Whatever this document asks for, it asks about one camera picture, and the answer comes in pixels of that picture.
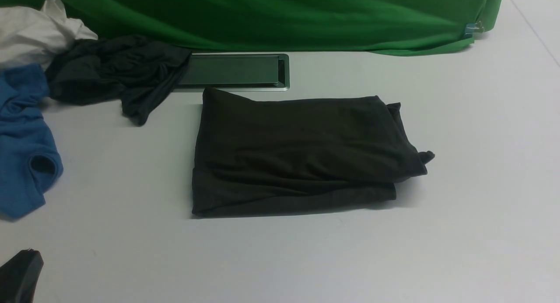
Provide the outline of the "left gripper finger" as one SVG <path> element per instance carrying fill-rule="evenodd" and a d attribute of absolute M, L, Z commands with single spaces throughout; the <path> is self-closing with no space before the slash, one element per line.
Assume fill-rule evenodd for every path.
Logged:
<path fill-rule="evenodd" d="M 21 250 L 0 267 L 0 301 L 32 303 L 44 261 L 40 251 Z"/>

